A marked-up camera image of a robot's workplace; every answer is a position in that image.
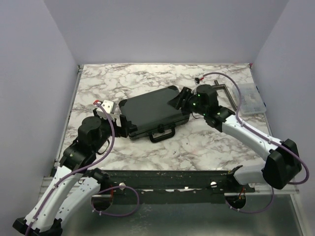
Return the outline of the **black poker carrying case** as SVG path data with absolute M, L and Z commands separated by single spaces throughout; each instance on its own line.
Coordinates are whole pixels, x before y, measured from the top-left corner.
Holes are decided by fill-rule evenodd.
M 137 126 L 129 138 L 133 141 L 149 137 L 152 143 L 172 138 L 175 128 L 189 121 L 184 114 L 169 106 L 167 102 L 179 94 L 176 86 L 168 86 L 119 102 L 121 115 Z

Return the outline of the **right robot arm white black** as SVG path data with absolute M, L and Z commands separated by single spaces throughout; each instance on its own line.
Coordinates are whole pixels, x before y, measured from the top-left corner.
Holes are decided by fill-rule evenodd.
M 239 192 L 250 183 L 283 189 L 302 169 L 296 143 L 281 141 L 240 120 L 232 110 L 219 105 L 217 96 L 211 85 L 200 85 L 195 91 L 184 87 L 168 104 L 184 113 L 202 115 L 210 127 L 237 139 L 264 160 L 264 164 L 234 168 L 226 181 L 229 191 Z

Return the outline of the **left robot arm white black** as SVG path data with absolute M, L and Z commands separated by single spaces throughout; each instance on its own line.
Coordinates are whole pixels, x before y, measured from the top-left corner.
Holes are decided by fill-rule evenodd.
M 106 172 L 92 166 L 106 142 L 109 149 L 103 158 L 111 152 L 116 137 L 127 136 L 126 126 L 117 126 L 110 117 L 85 118 L 45 193 L 27 216 L 14 221 L 13 228 L 25 236 L 59 236 L 70 217 L 94 194 L 113 195 L 118 186 L 110 182 Z

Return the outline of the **black metal clamp tool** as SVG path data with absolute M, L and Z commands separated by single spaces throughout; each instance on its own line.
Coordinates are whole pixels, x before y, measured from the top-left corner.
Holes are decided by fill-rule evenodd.
M 215 90 L 223 90 L 226 97 L 228 98 L 233 110 L 237 111 L 237 105 L 236 105 L 231 93 L 229 92 L 227 85 L 226 84 L 220 84 L 217 80 L 214 80 L 213 87 Z

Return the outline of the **clear plastic parts box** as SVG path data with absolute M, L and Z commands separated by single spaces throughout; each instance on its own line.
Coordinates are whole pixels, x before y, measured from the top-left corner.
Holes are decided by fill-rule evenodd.
M 241 107 L 240 112 L 244 116 L 263 114 L 266 112 L 266 106 L 254 83 L 240 84 Z

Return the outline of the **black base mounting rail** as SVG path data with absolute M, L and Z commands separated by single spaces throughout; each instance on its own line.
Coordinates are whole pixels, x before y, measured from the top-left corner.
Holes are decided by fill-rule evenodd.
M 123 171 L 99 168 L 85 173 L 70 173 L 59 167 L 42 197 L 46 207 L 69 213 L 86 201 L 97 209 L 114 205 L 139 204 L 225 204 L 230 201 L 243 208 L 246 198 L 239 193 L 255 192 L 240 185 L 229 171 Z

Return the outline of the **aluminium extrusion rail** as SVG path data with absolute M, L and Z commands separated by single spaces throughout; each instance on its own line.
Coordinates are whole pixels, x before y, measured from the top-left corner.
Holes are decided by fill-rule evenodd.
M 109 182 L 113 186 L 124 183 L 126 186 L 152 192 L 163 190 L 210 190 L 213 194 L 232 195 L 242 190 L 241 185 L 233 185 L 227 180 L 226 171 L 105 171 L 109 175 Z M 52 177 L 45 177 L 42 182 L 39 197 L 42 197 L 48 188 Z M 271 187 L 267 184 L 250 184 L 244 187 L 246 194 L 270 194 Z M 282 190 L 274 190 L 275 194 L 297 194 L 298 187 L 287 185 Z

